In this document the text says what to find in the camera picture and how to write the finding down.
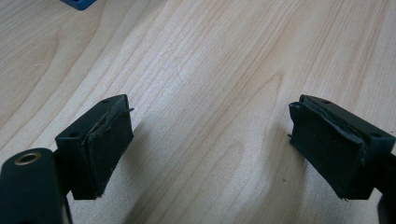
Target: screw hole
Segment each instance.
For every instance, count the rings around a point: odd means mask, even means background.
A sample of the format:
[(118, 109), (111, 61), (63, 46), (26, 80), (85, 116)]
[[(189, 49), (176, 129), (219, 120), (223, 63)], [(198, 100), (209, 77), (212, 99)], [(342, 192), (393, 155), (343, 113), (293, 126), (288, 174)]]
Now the screw hole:
[(69, 137), (77, 137), (79, 136), (79, 132), (72, 132), (69, 134)]
[(381, 137), (381, 134), (379, 133), (370, 133), (370, 135), (373, 137)]
[(15, 160), (15, 164), (16, 165), (27, 165), (29, 163), (32, 163), (38, 159), (40, 159), (41, 154), (38, 152), (31, 152), (31, 153), (27, 153), (24, 154), (22, 156), (20, 156), (19, 158), (17, 158)]

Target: blue object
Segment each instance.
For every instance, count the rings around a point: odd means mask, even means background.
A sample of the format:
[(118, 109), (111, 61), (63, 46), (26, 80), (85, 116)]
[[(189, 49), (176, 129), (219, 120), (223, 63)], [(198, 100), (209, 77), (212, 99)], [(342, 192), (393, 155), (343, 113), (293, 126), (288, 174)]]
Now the blue object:
[(79, 11), (85, 10), (87, 7), (92, 5), (96, 0), (61, 0), (70, 7), (73, 7)]

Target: black clamp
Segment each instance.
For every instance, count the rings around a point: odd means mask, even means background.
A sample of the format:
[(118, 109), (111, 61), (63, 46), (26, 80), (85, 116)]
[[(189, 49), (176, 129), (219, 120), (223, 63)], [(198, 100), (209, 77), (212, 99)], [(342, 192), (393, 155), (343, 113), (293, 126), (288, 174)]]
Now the black clamp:
[(0, 223), (72, 223), (65, 195), (94, 200), (134, 134), (128, 98), (107, 98), (56, 136), (58, 149), (8, 159), (0, 175)]
[(396, 223), (395, 137), (330, 101), (302, 95), (289, 105), (290, 143), (326, 179), (341, 199), (367, 200), (383, 193), (381, 223)]

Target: black bracket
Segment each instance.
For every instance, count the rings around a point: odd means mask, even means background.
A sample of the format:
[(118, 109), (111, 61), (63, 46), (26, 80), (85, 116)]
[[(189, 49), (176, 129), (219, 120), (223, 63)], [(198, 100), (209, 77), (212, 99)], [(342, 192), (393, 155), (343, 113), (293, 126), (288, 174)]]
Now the black bracket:
[(396, 223), (396, 157), (390, 153), (395, 137), (317, 97), (302, 95), (289, 108), (294, 122), (290, 143), (337, 196), (367, 200), (377, 188), (383, 193), (380, 220)]
[(134, 135), (128, 98), (107, 98), (56, 136), (58, 149), (8, 159), (0, 175), (0, 223), (71, 223), (65, 195), (94, 200)]

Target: wood grain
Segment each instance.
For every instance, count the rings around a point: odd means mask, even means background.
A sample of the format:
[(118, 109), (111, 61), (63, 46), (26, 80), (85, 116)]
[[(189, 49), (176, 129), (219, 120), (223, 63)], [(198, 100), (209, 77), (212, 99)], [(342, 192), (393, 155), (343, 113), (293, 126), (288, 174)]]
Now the wood grain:
[(396, 1), (0, 2), (0, 162), (126, 93), (135, 138), (75, 223), (377, 223), (289, 145), (288, 103), (396, 129)]

